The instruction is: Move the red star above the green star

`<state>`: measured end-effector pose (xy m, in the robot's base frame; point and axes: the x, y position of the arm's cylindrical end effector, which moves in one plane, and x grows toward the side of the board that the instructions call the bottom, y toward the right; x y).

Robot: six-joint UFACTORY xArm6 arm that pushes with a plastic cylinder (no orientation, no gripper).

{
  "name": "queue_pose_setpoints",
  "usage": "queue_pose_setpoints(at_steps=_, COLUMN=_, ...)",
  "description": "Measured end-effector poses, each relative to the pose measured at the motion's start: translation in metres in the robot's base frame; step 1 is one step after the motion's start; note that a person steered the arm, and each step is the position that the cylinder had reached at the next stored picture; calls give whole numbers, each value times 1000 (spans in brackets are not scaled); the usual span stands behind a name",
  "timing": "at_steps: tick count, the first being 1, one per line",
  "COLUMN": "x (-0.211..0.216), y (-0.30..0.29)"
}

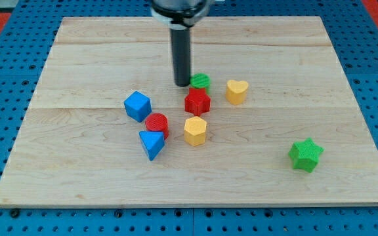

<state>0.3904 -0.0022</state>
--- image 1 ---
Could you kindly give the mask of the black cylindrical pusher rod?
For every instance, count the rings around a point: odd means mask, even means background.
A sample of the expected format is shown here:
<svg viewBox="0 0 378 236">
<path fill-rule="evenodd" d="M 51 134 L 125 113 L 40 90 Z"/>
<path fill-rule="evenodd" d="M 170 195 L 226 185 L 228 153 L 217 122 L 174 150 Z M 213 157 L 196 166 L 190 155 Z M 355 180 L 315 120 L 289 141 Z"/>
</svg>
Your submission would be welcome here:
<svg viewBox="0 0 378 236">
<path fill-rule="evenodd" d="M 190 30 L 170 30 L 173 77 L 176 86 L 187 87 L 191 77 Z"/>
</svg>

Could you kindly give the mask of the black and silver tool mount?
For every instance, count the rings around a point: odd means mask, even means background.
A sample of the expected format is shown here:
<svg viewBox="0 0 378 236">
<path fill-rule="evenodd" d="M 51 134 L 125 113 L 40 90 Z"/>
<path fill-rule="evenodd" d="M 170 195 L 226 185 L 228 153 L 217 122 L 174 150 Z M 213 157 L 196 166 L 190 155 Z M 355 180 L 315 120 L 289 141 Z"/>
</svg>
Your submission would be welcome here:
<svg viewBox="0 0 378 236">
<path fill-rule="evenodd" d="M 191 28 L 209 14 L 214 0 L 151 0 L 152 16 L 169 28 Z"/>
</svg>

